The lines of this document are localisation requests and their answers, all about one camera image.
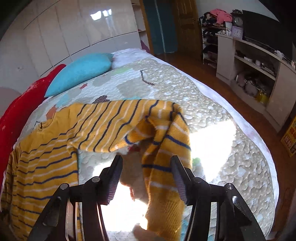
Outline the brown wooden door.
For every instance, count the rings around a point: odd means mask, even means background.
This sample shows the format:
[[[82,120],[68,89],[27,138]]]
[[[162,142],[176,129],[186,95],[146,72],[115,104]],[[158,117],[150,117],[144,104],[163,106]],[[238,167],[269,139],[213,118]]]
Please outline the brown wooden door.
[[[178,51],[201,60],[202,35],[198,23],[196,1],[172,1],[173,16],[178,40]]]

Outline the patterned quilted bedspread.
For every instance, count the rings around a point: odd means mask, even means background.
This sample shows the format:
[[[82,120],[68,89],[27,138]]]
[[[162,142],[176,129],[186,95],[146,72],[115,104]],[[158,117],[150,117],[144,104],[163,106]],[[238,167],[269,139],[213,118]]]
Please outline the patterned quilted bedspread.
[[[50,110],[75,102],[159,99],[179,104],[190,128],[193,172],[216,185],[231,182],[264,235],[273,226],[279,186],[273,158],[257,131],[217,92],[140,49],[113,53],[111,70],[41,103],[20,138]]]

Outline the turquoise pillow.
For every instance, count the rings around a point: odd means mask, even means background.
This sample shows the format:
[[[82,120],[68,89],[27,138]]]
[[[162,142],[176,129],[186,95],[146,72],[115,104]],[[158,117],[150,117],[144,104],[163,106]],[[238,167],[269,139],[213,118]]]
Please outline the turquoise pillow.
[[[82,82],[106,73],[111,68],[112,61],[112,53],[92,53],[73,61],[55,76],[45,97],[56,96]]]

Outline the pink garment on rack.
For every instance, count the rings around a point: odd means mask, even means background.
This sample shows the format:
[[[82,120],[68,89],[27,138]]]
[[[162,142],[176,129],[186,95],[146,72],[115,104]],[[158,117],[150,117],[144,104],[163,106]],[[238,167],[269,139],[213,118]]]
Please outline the pink garment on rack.
[[[217,18],[216,23],[219,25],[224,22],[232,22],[232,15],[222,9],[213,9],[210,13]]]

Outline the teal door curtain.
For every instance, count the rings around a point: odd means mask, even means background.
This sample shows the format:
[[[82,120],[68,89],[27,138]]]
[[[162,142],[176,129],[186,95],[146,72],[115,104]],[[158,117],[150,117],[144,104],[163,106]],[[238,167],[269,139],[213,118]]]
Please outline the teal door curtain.
[[[174,53],[178,49],[172,1],[143,1],[154,53]]]

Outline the yellow printed box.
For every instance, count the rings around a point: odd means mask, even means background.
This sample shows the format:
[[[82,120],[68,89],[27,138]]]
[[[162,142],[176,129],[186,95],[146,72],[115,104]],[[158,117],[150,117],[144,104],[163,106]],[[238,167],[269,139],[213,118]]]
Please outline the yellow printed box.
[[[290,126],[288,127],[287,131],[285,132],[284,136],[281,139],[281,143],[283,144],[284,148],[288,152],[288,155],[292,157],[296,151],[296,121],[295,118],[291,122]]]

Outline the black television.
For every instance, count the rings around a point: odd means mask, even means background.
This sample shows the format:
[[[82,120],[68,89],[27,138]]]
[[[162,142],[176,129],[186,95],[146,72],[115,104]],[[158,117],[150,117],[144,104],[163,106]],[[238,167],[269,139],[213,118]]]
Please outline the black television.
[[[246,40],[273,51],[280,51],[292,58],[292,39],[286,27],[279,21],[252,11],[243,10],[243,31]]]

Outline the white glossy wardrobe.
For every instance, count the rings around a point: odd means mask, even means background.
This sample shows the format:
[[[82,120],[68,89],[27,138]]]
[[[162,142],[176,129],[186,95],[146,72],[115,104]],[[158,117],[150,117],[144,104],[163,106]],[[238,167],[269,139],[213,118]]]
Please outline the white glossy wardrobe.
[[[1,87],[24,92],[58,64],[140,47],[130,1],[32,1],[1,38]]]

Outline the yellow striped knit sweater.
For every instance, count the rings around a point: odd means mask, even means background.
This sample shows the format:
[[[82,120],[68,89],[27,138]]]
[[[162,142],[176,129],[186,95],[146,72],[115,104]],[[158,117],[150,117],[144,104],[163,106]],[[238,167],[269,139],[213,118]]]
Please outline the yellow striped knit sweater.
[[[189,127],[182,109],[163,100],[75,103],[41,122],[9,155],[1,211],[17,240],[27,240],[42,209],[62,183],[78,183],[78,151],[115,153],[143,140],[142,171],[149,196],[147,229],[178,240],[184,210],[171,157],[191,168]]]

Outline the shoe rack with clutter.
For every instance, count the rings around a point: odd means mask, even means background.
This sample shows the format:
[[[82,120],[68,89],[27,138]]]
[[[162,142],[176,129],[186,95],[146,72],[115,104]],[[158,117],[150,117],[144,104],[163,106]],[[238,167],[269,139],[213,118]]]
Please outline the shoe rack with clutter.
[[[225,33],[226,26],[217,23],[217,16],[210,12],[204,13],[199,18],[199,24],[202,34],[202,61],[203,64],[209,65],[214,69],[217,68],[218,59],[218,36],[217,33]]]

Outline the white tv cabinet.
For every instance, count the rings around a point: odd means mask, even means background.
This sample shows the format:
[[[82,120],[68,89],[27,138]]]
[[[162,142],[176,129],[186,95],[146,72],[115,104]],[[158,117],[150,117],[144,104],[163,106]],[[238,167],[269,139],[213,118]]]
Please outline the white tv cabinet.
[[[295,69],[245,40],[217,34],[216,76],[279,132],[295,105]]]

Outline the pink bed headboard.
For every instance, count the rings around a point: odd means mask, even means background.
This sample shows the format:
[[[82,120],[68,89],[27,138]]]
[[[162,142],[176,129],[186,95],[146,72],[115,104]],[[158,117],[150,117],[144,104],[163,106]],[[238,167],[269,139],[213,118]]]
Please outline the pink bed headboard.
[[[20,95],[21,93],[14,89],[0,87],[0,116],[3,116],[9,105]]]

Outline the red blanket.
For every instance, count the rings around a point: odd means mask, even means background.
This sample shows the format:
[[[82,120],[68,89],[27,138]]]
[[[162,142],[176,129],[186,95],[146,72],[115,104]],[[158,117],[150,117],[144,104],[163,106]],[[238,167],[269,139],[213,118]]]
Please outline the red blanket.
[[[4,178],[4,171],[7,168],[13,145],[20,136],[29,116],[45,100],[44,96],[49,85],[65,66],[65,64],[58,65],[47,76],[31,84],[21,96],[9,105],[1,117],[1,180]]]

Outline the round analog clock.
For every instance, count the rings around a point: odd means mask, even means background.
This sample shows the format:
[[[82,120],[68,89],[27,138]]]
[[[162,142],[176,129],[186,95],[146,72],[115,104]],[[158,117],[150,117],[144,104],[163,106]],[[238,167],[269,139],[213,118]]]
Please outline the round analog clock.
[[[232,20],[234,26],[243,27],[243,19],[241,16],[234,16]]]

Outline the purple desk clock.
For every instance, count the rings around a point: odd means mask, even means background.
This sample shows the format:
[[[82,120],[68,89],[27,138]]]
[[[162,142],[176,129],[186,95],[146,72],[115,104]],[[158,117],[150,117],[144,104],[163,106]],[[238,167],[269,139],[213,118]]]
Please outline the purple desk clock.
[[[232,26],[231,36],[237,39],[243,38],[243,28],[238,26]]]

